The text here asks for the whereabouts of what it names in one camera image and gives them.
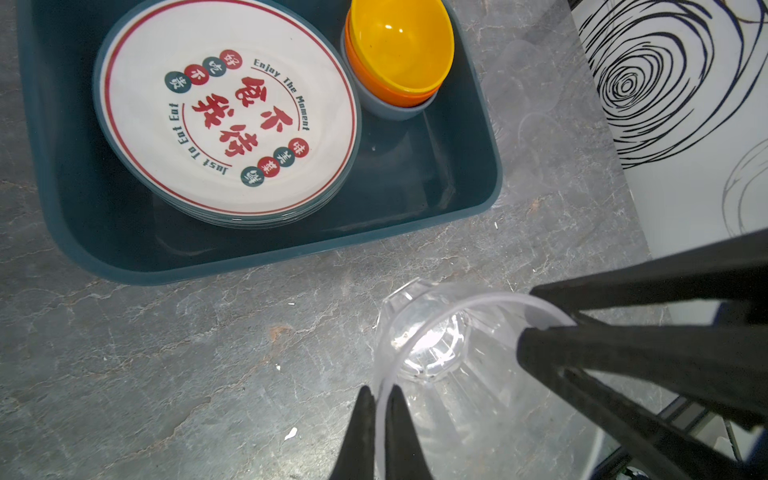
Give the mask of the blue bowl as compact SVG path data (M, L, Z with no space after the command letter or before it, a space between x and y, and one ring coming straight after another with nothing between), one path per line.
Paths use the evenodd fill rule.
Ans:
M438 90L432 93L424 102L412 107L395 106L378 98L366 88L366 86L361 82L361 77L354 70L353 62L351 60L351 53L353 49L350 46L350 41L347 39L347 37L347 27L344 27L340 40L340 43L342 44L342 56L346 62L346 66L353 75L354 84L358 92L360 103L362 107L371 115L383 120L398 122L406 121L421 114L434 102L438 95Z

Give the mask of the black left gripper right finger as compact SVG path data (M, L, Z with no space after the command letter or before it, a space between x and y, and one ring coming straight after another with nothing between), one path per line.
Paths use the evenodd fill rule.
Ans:
M394 385L384 418L386 480L432 480L402 389Z

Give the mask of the yellow bowl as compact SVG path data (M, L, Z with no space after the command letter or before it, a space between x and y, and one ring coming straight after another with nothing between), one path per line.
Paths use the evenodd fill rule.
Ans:
M392 90L431 92L453 64L454 30L441 1L353 1L349 34L362 64Z

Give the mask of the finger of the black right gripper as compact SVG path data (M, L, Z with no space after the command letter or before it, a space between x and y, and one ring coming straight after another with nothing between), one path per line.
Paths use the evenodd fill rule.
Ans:
M715 300L722 325L767 323L767 231L760 230L618 270L534 287L561 310Z
M523 331L519 364L654 479L764 479L767 439L743 461L661 415L681 397L745 429L767 426L764 326L577 326Z

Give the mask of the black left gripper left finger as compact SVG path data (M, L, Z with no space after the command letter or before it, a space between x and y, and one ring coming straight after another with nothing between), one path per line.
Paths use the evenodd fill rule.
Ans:
M373 480L376 401L368 386L356 398L329 480Z

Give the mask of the orange bowl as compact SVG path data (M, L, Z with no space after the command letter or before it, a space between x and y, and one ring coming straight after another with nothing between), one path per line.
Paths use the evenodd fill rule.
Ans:
M381 80L377 79L360 60L351 39L350 17L345 19L343 45L346 49L347 59L356 78L369 90L374 97L389 105L400 108L414 108L429 100L440 89L441 84L429 92L415 94L395 90Z

